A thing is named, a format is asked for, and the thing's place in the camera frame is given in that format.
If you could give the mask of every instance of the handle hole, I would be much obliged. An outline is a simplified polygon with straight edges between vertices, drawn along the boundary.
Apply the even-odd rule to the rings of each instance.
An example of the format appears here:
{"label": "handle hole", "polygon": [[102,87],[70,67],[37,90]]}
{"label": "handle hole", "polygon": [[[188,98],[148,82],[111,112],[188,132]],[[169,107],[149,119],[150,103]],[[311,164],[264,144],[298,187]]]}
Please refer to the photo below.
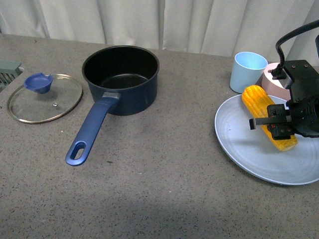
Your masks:
{"label": "handle hole", "polygon": [[71,154],[71,159],[79,159],[82,156],[85,146],[85,142],[76,143],[75,148]]}

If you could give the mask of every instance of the glass lid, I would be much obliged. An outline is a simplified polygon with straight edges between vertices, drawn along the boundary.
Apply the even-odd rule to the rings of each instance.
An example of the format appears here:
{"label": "glass lid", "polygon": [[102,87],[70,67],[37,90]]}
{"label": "glass lid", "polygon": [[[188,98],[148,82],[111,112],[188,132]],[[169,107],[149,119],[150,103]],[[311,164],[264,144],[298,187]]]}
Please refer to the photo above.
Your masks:
{"label": "glass lid", "polygon": [[44,123],[71,111],[82,97],[82,86],[68,75],[30,76],[7,102],[8,113],[23,123]]}

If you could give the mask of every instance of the black cable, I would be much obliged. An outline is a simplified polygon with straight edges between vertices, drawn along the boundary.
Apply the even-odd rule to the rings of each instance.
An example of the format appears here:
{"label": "black cable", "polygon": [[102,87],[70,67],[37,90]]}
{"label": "black cable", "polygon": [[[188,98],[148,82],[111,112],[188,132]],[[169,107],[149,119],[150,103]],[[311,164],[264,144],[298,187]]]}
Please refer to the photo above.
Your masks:
{"label": "black cable", "polygon": [[276,50],[277,50],[277,52],[278,52],[278,54],[279,54],[279,57],[280,57],[280,67],[281,67],[281,68],[283,68],[284,63],[285,63],[285,55],[284,55],[283,50],[281,49],[280,46],[281,46],[284,42],[288,41],[289,39],[291,39],[291,38],[293,38],[293,37],[295,37],[295,36],[298,36],[298,35],[300,35],[300,34],[306,32],[306,31],[310,31],[310,30],[312,30],[312,29],[314,29],[314,28],[317,28],[317,27],[319,27],[319,20],[310,22],[310,23],[308,23],[308,24],[306,24],[306,25],[303,25],[303,26],[301,26],[301,27],[299,27],[299,28],[297,28],[297,29],[295,29],[295,30],[289,32],[288,34],[284,35],[282,38],[280,38],[280,39],[277,41],[277,43],[276,43]]}
{"label": "black cable", "polygon": [[319,57],[319,35],[315,39],[316,47],[317,47],[317,52],[318,52],[318,57]]}

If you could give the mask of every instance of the white curtain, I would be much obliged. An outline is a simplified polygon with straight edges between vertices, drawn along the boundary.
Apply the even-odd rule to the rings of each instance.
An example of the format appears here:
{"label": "white curtain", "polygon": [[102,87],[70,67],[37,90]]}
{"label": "white curtain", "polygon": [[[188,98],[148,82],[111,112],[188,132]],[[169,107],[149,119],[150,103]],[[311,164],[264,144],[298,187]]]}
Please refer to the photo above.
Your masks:
{"label": "white curtain", "polygon": [[[319,0],[0,0],[4,34],[278,61],[276,41],[319,19]],[[282,45],[318,66],[319,28]]]}

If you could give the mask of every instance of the green object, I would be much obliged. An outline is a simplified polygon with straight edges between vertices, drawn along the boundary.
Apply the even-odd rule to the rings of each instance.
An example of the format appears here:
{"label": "green object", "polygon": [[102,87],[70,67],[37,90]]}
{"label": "green object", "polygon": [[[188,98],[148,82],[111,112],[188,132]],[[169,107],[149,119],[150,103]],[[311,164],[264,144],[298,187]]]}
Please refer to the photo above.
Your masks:
{"label": "green object", "polygon": [[20,62],[0,60],[0,88],[5,88],[22,73],[20,65]]}

